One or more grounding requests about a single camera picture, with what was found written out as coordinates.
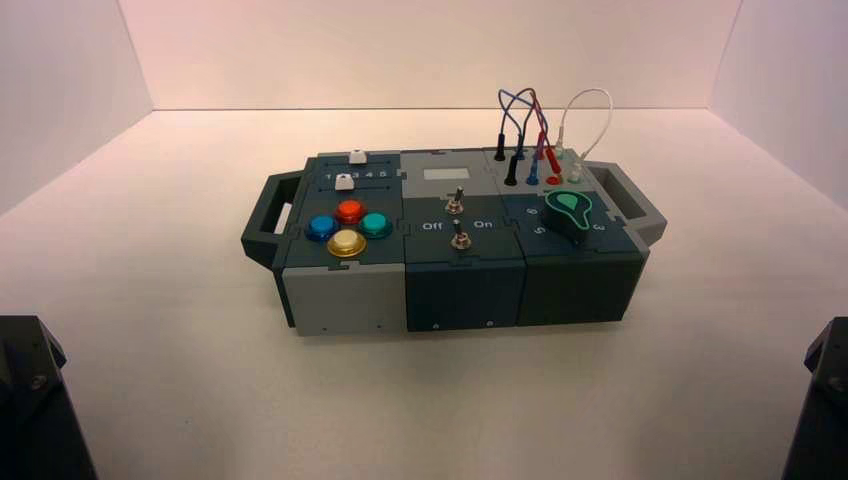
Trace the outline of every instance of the handle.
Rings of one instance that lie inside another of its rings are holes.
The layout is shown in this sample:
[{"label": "handle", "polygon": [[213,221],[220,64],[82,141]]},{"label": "handle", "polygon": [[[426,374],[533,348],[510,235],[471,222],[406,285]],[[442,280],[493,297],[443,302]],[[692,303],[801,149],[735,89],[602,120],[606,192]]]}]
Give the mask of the handle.
[{"label": "handle", "polygon": [[303,170],[268,177],[244,227],[241,236],[244,253],[269,270],[277,255],[277,248],[285,240],[285,234],[274,233],[274,227],[283,206],[286,203],[294,204],[302,178]]},{"label": "handle", "polygon": [[668,221],[621,167],[606,162],[585,162],[584,165],[621,211],[627,225],[636,230],[648,246],[662,238]]}]

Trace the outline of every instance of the white table surface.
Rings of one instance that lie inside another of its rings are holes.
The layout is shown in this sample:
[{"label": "white table surface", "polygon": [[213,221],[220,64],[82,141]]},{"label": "white table surface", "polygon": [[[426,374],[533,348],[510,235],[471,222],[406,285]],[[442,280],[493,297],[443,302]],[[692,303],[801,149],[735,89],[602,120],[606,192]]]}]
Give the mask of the white table surface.
[{"label": "white table surface", "polygon": [[[602,112],[577,111],[585,142]],[[491,145],[496,111],[156,112],[0,218],[101,478],[775,478],[848,313],[848,214],[702,110],[594,159],[668,218],[624,321],[301,338],[239,237],[320,151]]]}]

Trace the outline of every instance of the round push button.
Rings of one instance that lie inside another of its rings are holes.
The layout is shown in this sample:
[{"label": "round push button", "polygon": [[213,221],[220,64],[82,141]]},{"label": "round push button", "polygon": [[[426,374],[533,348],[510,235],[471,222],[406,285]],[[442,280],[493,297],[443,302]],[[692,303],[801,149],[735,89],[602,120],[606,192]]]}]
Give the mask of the round push button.
[{"label": "round push button", "polygon": [[329,215],[318,215],[312,217],[309,226],[306,227],[306,238],[314,242],[326,242],[339,230],[339,223]]},{"label": "round push button", "polygon": [[359,231],[365,238],[383,238],[392,233],[392,223],[382,213],[372,212],[362,217]]},{"label": "round push button", "polygon": [[356,200],[345,200],[336,207],[336,218],[344,225],[356,225],[365,216],[365,205]]},{"label": "round push button", "polygon": [[353,257],[365,250],[365,237],[355,230],[339,230],[327,242],[327,250],[339,258]]}]

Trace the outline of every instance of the control panel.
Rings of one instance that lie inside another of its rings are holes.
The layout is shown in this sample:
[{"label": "control panel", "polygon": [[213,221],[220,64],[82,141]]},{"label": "control panel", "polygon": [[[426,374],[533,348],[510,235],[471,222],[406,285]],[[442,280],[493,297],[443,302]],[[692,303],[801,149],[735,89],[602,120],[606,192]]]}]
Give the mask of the control panel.
[{"label": "control panel", "polygon": [[666,220],[618,165],[557,156],[319,154],[268,178],[242,244],[301,335],[621,320]]}]

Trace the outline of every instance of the toggle switch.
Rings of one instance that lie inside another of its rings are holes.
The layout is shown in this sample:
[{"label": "toggle switch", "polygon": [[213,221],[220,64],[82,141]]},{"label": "toggle switch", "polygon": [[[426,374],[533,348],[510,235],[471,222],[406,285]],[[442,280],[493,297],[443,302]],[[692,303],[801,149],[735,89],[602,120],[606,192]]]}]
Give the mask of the toggle switch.
[{"label": "toggle switch", "polygon": [[456,187],[456,193],[453,194],[453,198],[448,200],[447,205],[445,205],[445,211],[450,213],[451,215],[459,215],[462,213],[462,187]]},{"label": "toggle switch", "polygon": [[471,248],[471,237],[462,230],[462,223],[458,218],[453,220],[453,238],[451,238],[451,246],[457,250],[468,250]]}]

